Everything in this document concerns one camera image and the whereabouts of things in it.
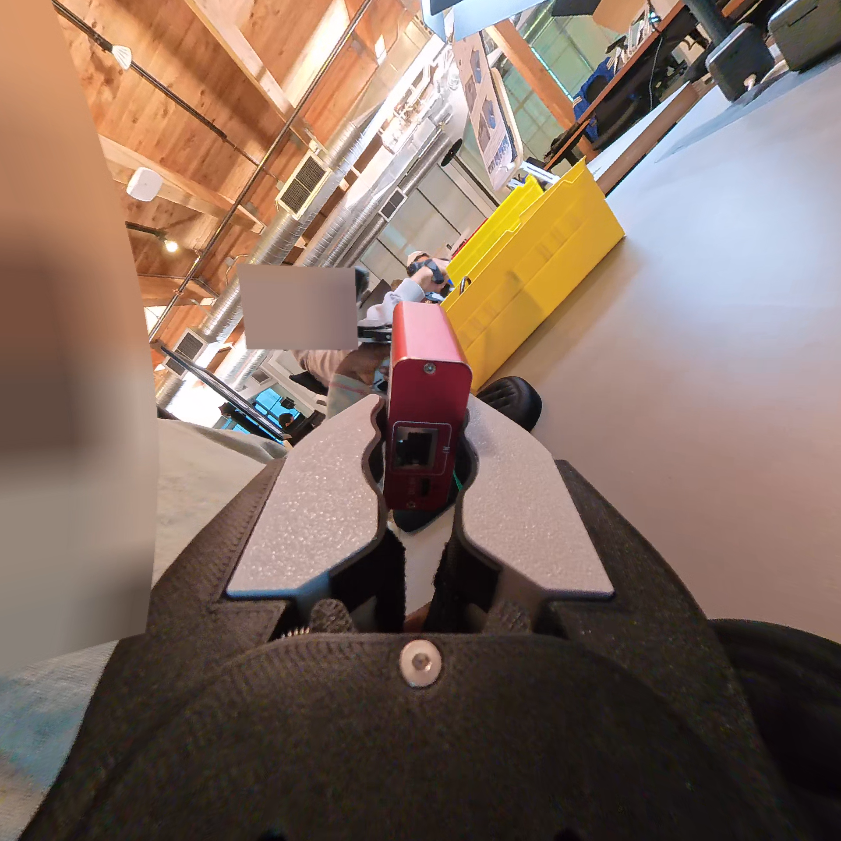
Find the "person's left hand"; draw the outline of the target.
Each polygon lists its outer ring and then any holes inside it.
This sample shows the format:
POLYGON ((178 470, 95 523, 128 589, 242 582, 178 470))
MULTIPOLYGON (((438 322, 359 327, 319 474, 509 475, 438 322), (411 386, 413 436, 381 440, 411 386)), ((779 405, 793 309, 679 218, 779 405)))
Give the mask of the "person's left hand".
POLYGON ((337 373, 372 387, 380 373, 389 377, 391 345, 364 343, 342 361, 337 373))

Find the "ceiling air vent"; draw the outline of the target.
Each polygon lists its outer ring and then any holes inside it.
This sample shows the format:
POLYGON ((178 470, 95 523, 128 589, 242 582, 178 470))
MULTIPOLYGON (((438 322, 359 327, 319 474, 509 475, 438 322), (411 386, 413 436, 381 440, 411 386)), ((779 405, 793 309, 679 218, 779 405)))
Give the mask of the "ceiling air vent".
POLYGON ((213 342, 207 341, 197 331, 187 328, 174 345, 173 350, 191 362, 200 364, 200 360, 207 356, 213 345, 213 342))
POLYGON ((308 151, 280 187, 276 197, 278 211, 299 219, 332 173, 333 170, 316 152, 308 151))

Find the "red ethernet splitter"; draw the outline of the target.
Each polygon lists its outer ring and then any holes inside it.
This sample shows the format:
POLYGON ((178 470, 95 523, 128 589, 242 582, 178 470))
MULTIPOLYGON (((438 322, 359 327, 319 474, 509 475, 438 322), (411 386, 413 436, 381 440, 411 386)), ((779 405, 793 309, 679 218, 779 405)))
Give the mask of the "red ethernet splitter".
POLYGON ((398 304, 384 435, 384 499, 391 510, 426 513, 447 503, 472 382, 446 311, 398 304))

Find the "small grey power box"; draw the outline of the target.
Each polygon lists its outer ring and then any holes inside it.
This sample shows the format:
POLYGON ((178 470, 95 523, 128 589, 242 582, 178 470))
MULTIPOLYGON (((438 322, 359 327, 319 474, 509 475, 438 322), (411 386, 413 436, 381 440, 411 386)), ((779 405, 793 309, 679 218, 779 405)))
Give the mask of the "small grey power box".
POLYGON ((765 44, 762 31, 750 23, 736 27, 707 58, 706 67, 723 96, 736 102, 753 84, 772 72, 774 57, 765 44))

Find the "person's pale sweater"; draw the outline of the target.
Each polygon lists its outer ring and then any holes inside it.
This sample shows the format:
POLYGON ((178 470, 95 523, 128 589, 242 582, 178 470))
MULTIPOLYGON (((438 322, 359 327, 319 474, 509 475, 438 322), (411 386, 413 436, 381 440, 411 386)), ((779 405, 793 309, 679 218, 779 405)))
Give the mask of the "person's pale sweater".
MULTIPOLYGON (((157 422, 159 478, 152 583, 276 457, 279 445, 177 420, 157 422)), ((64 763, 116 643, 1 678, 1 839, 17 839, 64 763)))

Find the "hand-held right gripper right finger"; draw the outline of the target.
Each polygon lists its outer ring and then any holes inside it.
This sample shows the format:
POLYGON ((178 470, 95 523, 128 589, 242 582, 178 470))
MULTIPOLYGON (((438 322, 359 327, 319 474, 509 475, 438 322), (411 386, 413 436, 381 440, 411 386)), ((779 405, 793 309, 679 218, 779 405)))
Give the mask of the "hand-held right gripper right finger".
POLYGON ((469 601, 606 601, 615 590, 557 464, 498 410, 468 400, 471 479, 457 505, 469 601))

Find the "studio light on stand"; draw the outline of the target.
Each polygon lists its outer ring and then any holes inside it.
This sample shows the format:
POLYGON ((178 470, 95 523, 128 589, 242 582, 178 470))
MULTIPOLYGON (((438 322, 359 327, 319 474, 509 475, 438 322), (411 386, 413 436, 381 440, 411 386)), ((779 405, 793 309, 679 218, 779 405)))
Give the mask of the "studio light on stand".
POLYGON ((541 1, 421 1, 425 26, 442 41, 462 40, 541 1))

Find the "wooden office table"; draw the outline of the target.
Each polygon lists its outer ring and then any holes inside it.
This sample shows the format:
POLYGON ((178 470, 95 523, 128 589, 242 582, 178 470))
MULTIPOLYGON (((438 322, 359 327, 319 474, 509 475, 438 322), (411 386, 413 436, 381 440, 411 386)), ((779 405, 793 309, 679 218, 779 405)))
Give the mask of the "wooden office table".
POLYGON ((552 141, 543 168, 552 170, 561 161, 574 165, 586 155, 586 145, 595 155, 603 152, 692 82, 691 61, 679 52, 686 41, 702 49, 709 45, 684 2, 675 2, 664 16, 651 4, 644 7, 575 95, 573 124, 552 141))

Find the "silver ventilation duct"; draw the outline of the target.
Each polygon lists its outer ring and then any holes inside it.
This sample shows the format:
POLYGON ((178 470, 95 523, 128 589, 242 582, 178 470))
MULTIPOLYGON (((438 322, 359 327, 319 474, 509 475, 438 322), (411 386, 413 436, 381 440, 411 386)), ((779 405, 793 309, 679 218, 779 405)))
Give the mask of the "silver ventilation duct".
MULTIPOLYGON (((436 61, 445 47, 444 42, 434 36, 389 90, 382 91, 380 84, 371 81, 364 93, 371 102, 367 102, 364 97, 359 98, 321 156, 328 169, 324 184, 314 191, 309 205, 299 217, 295 217, 287 209, 280 209, 260 235, 251 254, 246 260, 237 263, 237 269, 245 268, 246 265, 283 263, 327 199, 336 191, 372 140, 378 136, 380 126, 389 114, 393 113, 398 96, 408 89, 410 82, 418 74, 436 66, 436 61)), ((186 329, 183 337, 199 342, 200 351, 208 358, 212 346, 224 342, 240 322, 241 310, 239 281, 232 279, 199 325, 186 329)))

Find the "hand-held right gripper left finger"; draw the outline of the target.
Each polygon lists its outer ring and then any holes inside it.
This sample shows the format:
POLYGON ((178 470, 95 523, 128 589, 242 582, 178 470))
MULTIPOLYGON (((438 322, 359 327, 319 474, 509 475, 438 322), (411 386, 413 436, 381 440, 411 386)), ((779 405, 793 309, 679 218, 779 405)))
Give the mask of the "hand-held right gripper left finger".
POLYGON ((285 457, 227 585, 231 599, 329 598, 331 575, 383 536, 383 506, 369 467, 383 406, 369 394, 285 457))

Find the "large grey power box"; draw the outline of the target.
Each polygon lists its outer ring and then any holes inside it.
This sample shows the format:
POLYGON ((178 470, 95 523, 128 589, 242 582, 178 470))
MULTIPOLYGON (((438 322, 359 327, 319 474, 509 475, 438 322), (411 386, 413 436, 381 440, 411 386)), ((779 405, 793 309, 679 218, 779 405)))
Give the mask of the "large grey power box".
POLYGON ((839 50, 840 2, 785 2, 770 17, 769 31, 789 70, 807 69, 839 50))

